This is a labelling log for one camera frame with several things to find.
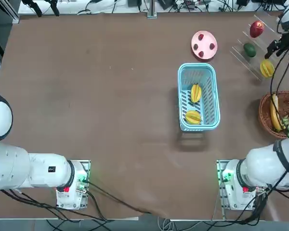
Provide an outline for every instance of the red apple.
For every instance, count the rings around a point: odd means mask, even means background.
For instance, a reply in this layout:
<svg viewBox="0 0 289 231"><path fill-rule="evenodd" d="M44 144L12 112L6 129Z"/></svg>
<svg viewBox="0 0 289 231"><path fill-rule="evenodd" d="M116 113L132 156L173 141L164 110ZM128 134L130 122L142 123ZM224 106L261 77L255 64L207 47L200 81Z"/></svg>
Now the red apple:
<svg viewBox="0 0 289 231"><path fill-rule="evenodd" d="M252 38L258 37L262 32L264 31L264 24L261 21L255 21L253 24L250 26L250 36Z"/></svg>

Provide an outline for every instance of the floor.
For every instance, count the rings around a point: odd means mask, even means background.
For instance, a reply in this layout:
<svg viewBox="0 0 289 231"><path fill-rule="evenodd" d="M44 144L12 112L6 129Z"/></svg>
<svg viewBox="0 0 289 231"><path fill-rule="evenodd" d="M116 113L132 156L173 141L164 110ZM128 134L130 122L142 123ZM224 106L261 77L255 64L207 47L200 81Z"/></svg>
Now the floor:
<svg viewBox="0 0 289 231"><path fill-rule="evenodd" d="M11 4L17 8L20 0L10 0ZM0 45L5 48L10 30L12 27L12 20L3 12L0 11ZM60 221L51 220L53 225L58 225ZM178 230L186 229L195 224L195 222L176 222ZM14 230L17 227L18 230L23 231L51 231L53 228L45 220L0 220L0 231ZM96 224L91 220L84 220L81 223L66 222L60 229L63 231L88 231L96 227ZM143 215L139 218L139 221L127 221L119 220L107 224L107 227L116 231L158 231L157 217L151 215ZM201 223L190 230L205 231L208 225ZM285 222L260 222L256 227L253 226L240 226L233 225L227 228L213 228L212 231L227 230L235 231L240 229L241 231L289 231L289 223Z"/></svg>
<svg viewBox="0 0 289 231"><path fill-rule="evenodd" d="M51 224L58 225L60 221L51 220ZM178 230L186 229L195 224L195 222L176 222ZM0 231L12 230L17 227L18 230L23 231L51 231L53 228L45 220L0 220ZM96 224L91 220L84 220L79 223L66 222L60 229L62 231L88 231L96 227ZM158 231L157 217L155 216L142 216L139 221L126 221L119 220L107 224L107 227L112 231ZM190 229L191 231L206 231L208 225L201 223ZM256 227L253 226L240 226L233 225L227 228L212 228L211 231L289 231L289 223L284 222L260 222Z"/></svg>

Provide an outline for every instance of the wicker basket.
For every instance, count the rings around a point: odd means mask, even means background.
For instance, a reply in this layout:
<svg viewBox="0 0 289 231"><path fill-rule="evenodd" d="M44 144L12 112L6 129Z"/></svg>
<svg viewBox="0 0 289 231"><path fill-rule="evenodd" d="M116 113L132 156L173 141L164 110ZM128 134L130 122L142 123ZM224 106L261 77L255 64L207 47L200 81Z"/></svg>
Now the wicker basket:
<svg viewBox="0 0 289 231"><path fill-rule="evenodd" d="M267 130L273 136L279 139L287 138L284 132L275 132L273 131L273 125L271 122L270 115L270 94L266 94L262 97L258 110L258 119L265 130ZM278 92L278 105L279 105L279 113L282 117L289 113L289 90L279 91Z"/></svg>

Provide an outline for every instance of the clear acrylic fruit stand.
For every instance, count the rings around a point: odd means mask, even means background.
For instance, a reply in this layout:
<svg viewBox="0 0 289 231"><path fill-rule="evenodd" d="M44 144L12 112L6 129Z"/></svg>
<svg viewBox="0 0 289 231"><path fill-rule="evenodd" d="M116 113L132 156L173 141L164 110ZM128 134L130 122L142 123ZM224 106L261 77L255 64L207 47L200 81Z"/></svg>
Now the clear acrylic fruit stand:
<svg viewBox="0 0 289 231"><path fill-rule="evenodd" d="M255 21L262 21L264 24L264 31L261 35L259 35L256 38L252 38L250 36L250 26ZM253 20L248 24L248 26L245 28L245 30L242 32L242 35L236 43L233 45L232 50L230 51L249 71L250 73L255 76L259 81L264 81L266 79L261 71L260 71L260 65L261 62L264 60L264 55L267 53L267 47L269 44L274 40L279 40L280 35L276 33L276 26L277 26L277 17L270 16L267 13L256 13L253 17ZM256 50L256 55L254 57L249 57L245 50L244 50L244 44L250 43L254 46ZM274 54L272 54L269 58L271 63L274 67L276 67L280 57L277 57ZM276 75L281 75L283 71L283 63L281 63L281 66L276 71Z"/></svg>

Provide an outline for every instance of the green avocado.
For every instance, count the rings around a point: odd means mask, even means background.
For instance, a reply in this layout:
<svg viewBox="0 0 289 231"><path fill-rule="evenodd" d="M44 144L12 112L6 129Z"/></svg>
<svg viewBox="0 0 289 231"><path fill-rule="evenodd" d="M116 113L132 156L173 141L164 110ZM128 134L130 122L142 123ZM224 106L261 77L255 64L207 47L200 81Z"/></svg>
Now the green avocado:
<svg viewBox="0 0 289 231"><path fill-rule="evenodd" d="M244 46L244 51L247 54L248 57L255 57L256 55L256 49L255 46L250 44L250 43L245 43Z"/></svg>

